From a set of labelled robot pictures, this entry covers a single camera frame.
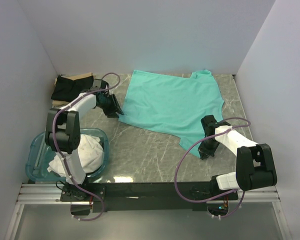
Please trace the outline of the turquoise t-shirt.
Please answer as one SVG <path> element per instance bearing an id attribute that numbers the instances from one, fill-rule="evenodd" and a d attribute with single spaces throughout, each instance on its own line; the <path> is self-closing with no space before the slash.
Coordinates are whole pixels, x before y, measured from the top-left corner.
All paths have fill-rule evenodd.
<path id="1" fill-rule="evenodd" d="M 176 136 L 187 150 L 204 138 L 201 119 L 223 119 L 219 86 L 208 70 L 178 77 L 134 70 L 119 121 L 153 132 Z"/>

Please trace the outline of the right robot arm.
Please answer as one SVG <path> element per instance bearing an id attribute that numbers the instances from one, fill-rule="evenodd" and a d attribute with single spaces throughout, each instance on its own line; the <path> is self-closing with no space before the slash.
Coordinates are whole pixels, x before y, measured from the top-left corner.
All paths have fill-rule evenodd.
<path id="1" fill-rule="evenodd" d="M 207 138 L 198 147 L 201 160 L 214 157 L 220 144 L 236 157 L 234 172 L 211 178 L 209 193 L 212 198 L 220 200 L 230 190 L 250 191 L 277 184 L 273 154 L 268 144 L 246 138 L 226 119 L 218 122 L 213 115 L 206 115 L 200 122 Z"/>

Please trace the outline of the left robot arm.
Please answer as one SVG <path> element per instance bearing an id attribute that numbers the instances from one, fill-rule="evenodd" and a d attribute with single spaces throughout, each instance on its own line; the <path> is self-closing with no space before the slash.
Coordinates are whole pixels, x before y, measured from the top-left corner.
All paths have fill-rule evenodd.
<path id="1" fill-rule="evenodd" d="M 81 140 L 80 118 L 96 107 L 103 110 L 107 118 L 124 115 L 118 100 L 110 90 L 121 82 L 118 74 L 110 72 L 100 79 L 94 79 L 92 87 L 84 90 L 78 97 L 62 108 L 51 108 L 47 114 L 45 144 L 60 157 L 65 171 L 66 182 L 73 185 L 72 195 L 78 201 L 102 198 L 92 192 L 87 185 L 86 173 L 81 165 L 78 146 Z"/>

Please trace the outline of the white t-shirt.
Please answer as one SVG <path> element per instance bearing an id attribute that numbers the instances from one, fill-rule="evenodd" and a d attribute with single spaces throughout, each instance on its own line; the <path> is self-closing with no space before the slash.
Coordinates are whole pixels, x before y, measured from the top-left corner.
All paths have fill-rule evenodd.
<path id="1" fill-rule="evenodd" d="M 102 166 L 104 150 L 99 137 L 81 134 L 77 150 L 81 166 L 86 174 L 93 173 Z M 59 156 L 55 155 L 48 165 L 47 171 L 49 173 L 54 172 L 60 177 L 66 176 Z"/>

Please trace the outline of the black mounting beam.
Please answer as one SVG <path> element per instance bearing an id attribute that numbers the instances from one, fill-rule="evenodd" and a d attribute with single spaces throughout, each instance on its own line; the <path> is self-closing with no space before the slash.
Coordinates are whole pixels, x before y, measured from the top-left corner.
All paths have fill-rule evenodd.
<path id="1" fill-rule="evenodd" d="M 74 185 L 62 187 L 60 201 L 71 204 L 71 212 L 87 215 L 88 209 L 97 213 L 108 211 L 193 210 L 206 211 L 209 199 L 216 201 L 238 200 L 236 191 L 213 195 L 210 181 L 201 182 L 122 182 L 86 183 L 83 189 L 102 198 L 78 191 Z"/>

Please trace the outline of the folded black t-shirt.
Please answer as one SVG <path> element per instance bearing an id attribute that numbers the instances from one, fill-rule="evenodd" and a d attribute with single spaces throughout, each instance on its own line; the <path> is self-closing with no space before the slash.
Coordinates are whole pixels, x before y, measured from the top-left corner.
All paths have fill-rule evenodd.
<path id="1" fill-rule="evenodd" d="M 94 82 L 92 75 L 71 80 L 59 75 L 51 99 L 54 101 L 72 102 L 80 93 L 89 90 Z"/>

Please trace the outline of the clear blue plastic bin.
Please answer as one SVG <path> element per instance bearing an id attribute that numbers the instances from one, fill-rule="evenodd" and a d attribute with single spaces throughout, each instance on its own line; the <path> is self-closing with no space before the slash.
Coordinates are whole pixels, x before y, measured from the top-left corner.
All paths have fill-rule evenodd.
<path id="1" fill-rule="evenodd" d="M 98 128 L 82 128 L 81 134 L 99 137 L 103 148 L 103 163 L 100 168 L 92 173 L 87 173 L 90 179 L 102 174 L 109 162 L 109 141 L 107 135 Z M 28 178 L 34 182 L 56 182 L 65 181 L 66 177 L 61 177 L 53 171 L 48 172 L 49 162 L 53 160 L 56 153 L 45 143 L 45 133 L 40 133 L 31 143 L 30 152 L 25 172 Z"/>

